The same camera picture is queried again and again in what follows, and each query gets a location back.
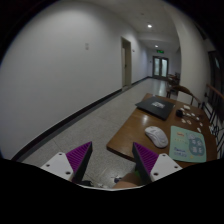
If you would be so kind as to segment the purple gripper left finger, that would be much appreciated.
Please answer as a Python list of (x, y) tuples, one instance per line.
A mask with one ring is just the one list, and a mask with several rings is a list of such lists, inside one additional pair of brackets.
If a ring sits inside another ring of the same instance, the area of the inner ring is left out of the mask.
[(85, 174), (92, 143), (85, 143), (68, 153), (59, 152), (47, 161), (42, 169), (74, 183), (80, 183)]

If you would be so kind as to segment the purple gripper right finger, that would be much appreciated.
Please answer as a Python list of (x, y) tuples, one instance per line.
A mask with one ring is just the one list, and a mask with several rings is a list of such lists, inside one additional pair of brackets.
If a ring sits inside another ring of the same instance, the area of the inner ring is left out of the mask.
[(144, 185), (181, 170), (181, 167), (166, 153), (157, 154), (134, 142), (132, 153)]

